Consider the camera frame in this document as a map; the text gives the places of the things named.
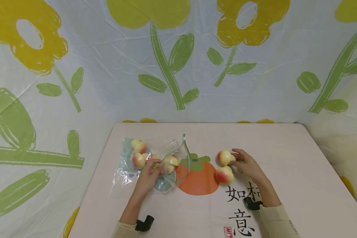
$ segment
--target left hand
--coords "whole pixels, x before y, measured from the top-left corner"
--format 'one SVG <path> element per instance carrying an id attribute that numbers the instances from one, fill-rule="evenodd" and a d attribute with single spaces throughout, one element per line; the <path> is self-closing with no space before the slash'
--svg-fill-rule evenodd
<path id="1" fill-rule="evenodd" d="M 152 166 L 156 163 L 159 165 L 153 169 Z M 159 177 L 163 167 L 164 165 L 161 163 L 161 160 L 148 160 L 144 168 L 141 170 L 132 196 L 137 200 L 144 200 L 149 191 L 155 186 L 156 180 Z"/>

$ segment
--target table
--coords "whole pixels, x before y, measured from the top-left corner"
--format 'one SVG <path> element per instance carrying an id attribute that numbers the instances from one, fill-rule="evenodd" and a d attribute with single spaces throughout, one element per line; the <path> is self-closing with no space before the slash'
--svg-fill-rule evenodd
<path id="1" fill-rule="evenodd" d="M 219 150 L 243 148 L 252 155 L 303 238 L 357 237 L 356 201 L 300 124 L 116 123 L 69 238 L 109 238 L 113 233 L 128 202 L 110 192 L 123 138 L 182 133 L 190 152 L 208 155 L 214 168 L 219 168 L 215 161 Z M 209 195 L 192 196 L 178 188 L 168 194 L 153 193 L 144 201 L 139 219 L 151 215 L 155 220 L 140 237 L 223 238 L 229 228 L 237 238 L 249 233 L 268 237 L 259 213 L 248 211 L 242 203 L 251 191 L 259 200 L 258 190 L 243 174 L 235 174 L 230 187 L 220 185 Z"/>

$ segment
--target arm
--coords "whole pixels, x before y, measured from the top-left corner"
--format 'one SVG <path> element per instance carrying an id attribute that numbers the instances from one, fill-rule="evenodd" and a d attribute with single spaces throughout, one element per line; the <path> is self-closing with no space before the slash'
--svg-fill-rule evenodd
<path id="1" fill-rule="evenodd" d="M 233 149 L 236 161 L 230 164 L 244 172 L 258 186 L 263 206 L 260 217 L 271 238 L 300 238 L 288 217 L 271 181 L 266 177 L 257 162 L 244 150 Z"/>
<path id="2" fill-rule="evenodd" d="M 155 169 L 152 168 L 154 163 L 160 163 Z M 161 160 L 149 159 L 141 171 L 138 182 L 136 183 L 133 194 L 131 195 L 126 208 L 123 211 L 120 220 L 116 224 L 112 238 L 138 238 L 139 231 L 136 231 L 136 221 L 138 220 L 139 211 L 144 198 L 154 187 L 156 180 L 163 169 Z"/>

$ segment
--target black chinese character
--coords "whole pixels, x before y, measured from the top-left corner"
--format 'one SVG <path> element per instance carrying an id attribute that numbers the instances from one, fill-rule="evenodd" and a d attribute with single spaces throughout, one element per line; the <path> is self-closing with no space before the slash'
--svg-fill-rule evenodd
<path id="1" fill-rule="evenodd" d="M 250 218 L 251 217 L 250 215 L 245 215 L 245 213 L 246 213 L 245 211 L 241 211 L 240 209 L 238 209 L 238 212 L 234 213 L 235 216 L 232 217 L 232 218 L 229 218 L 229 219 Z M 237 230 L 241 235 L 243 235 L 243 236 L 252 236 L 252 234 L 249 231 L 249 229 L 251 231 L 253 231 L 253 232 L 255 231 L 255 229 L 247 226 L 246 219 L 236 219 L 235 221 L 237 223 Z"/>
<path id="2" fill-rule="evenodd" d="M 245 197 L 246 197 L 246 196 L 245 196 L 245 194 L 246 194 L 245 191 L 237 191 L 237 190 L 235 190 L 234 188 L 232 188 L 232 187 L 229 186 L 229 185 L 228 185 L 228 187 L 229 187 L 229 191 L 226 191 L 226 193 L 229 193 L 228 196 L 231 197 L 228 202 L 233 201 L 234 199 L 236 199 L 237 201 L 239 201 L 239 198 L 245 198 Z"/>
<path id="3" fill-rule="evenodd" d="M 241 212 L 240 209 L 238 209 L 238 212 L 237 213 L 234 213 L 236 216 L 234 216 L 233 218 L 250 218 L 251 216 L 248 215 L 248 216 L 244 216 L 246 212 Z"/>
<path id="4" fill-rule="evenodd" d="M 251 195 L 252 200 L 255 201 L 255 194 L 258 195 L 258 197 L 260 197 L 260 192 L 258 188 L 253 188 L 250 182 L 249 185 L 250 185 L 250 187 L 248 188 L 249 194 L 247 196 Z"/>

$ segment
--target hand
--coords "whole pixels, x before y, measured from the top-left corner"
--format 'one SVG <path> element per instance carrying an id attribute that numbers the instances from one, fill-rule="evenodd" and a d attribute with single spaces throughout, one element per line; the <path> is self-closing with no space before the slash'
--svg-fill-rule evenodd
<path id="1" fill-rule="evenodd" d="M 159 165 L 153 169 L 152 166 L 156 163 Z M 144 168 L 141 170 L 132 197 L 136 198 L 137 200 L 144 200 L 149 191 L 155 186 L 156 180 L 159 177 L 162 169 L 163 164 L 161 163 L 161 160 L 148 160 Z"/>
<path id="2" fill-rule="evenodd" d="M 231 161 L 229 163 L 230 165 L 236 166 L 239 171 L 250 177 L 255 184 L 262 183 L 267 180 L 266 175 L 251 155 L 241 149 L 232 149 L 232 151 L 236 152 L 231 153 L 236 158 L 236 161 Z"/>

